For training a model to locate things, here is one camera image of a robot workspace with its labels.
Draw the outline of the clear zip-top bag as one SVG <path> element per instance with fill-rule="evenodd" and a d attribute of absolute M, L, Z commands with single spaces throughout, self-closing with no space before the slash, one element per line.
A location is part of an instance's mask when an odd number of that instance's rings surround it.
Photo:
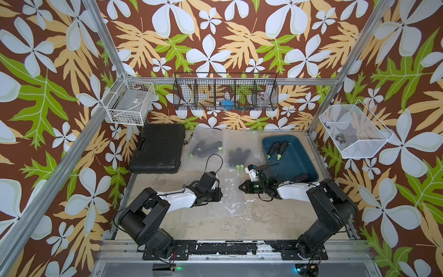
<path fill-rule="evenodd" d="M 186 146 L 181 167 L 201 172 L 212 154 L 223 155 L 223 131 L 198 125 Z"/>
<path fill-rule="evenodd" d="M 261 163 L 261 146 L 258 135 L 244 130 L 223 131 L 224 162 L 228 169 L 243 170 Z"/>

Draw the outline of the purple eggplant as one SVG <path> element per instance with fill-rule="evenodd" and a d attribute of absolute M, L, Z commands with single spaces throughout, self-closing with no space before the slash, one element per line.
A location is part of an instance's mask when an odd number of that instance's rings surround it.
<path fill-rule="evenodd" d="M 238 147 L 236 150 L 230 150 L 228 153 L 228 164 L 231 167 L 235 167 L 237 170 L 243 170 L 250 153 L 250 149 L 244 150 L 240 147 Z"/>
<path fill-rule="evenodd" d="M 223 149 L 223 142 L 217 141 L 207 144 L 206 141 L 200 141 L 192 149 L 190 158 L 203 158 L 215 154 Z"/>

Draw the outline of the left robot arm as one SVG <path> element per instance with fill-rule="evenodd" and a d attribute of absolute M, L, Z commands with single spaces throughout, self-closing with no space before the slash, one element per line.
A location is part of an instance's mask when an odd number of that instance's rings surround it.
<path fill-rule="evenodd" d="M 215 172 L 173 192 L 157 192 L 145 188 L 127 207 L 120 209 L 113 224 L 128 234 L 138 246 L 145 245 L 155 257 L 166 259 L 173 255 L 174 239 L 160 225 L 173 211 L 218 203 L 223 197 Z"/>

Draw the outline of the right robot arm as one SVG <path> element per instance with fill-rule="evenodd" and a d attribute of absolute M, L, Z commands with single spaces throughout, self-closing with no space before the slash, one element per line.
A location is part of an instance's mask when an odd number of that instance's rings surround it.
<path fill-rule="evenodd" d="M 271 200 L 299 200 L 312 205 L 317 219 L 296 240 L 295 253 L 300 259 L 313 257 L 325 241 L 358 213 L 356 204 L 332 179 L 314 184 L 308 181 L 310 175 L 304 173 L 291 180 L 279 181 L 270 165 L 249 165 L 245 172 L 249 179 L 239 189 L 246 194 L 265 194 Z"/>

